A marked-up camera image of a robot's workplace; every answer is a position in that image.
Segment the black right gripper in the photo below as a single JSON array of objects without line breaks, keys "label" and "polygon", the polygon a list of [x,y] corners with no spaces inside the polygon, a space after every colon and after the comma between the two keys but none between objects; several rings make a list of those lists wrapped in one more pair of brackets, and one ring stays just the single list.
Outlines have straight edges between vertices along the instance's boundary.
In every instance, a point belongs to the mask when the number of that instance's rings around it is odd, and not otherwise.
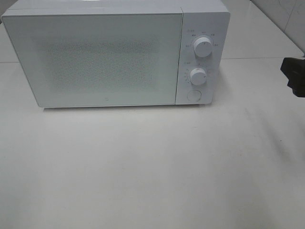
[{"label": "black right gripper", "polygon": [[287,77],[287,86],[297,97],[305,96],[305,60],[286,57],[283,59],[280,70]]}]

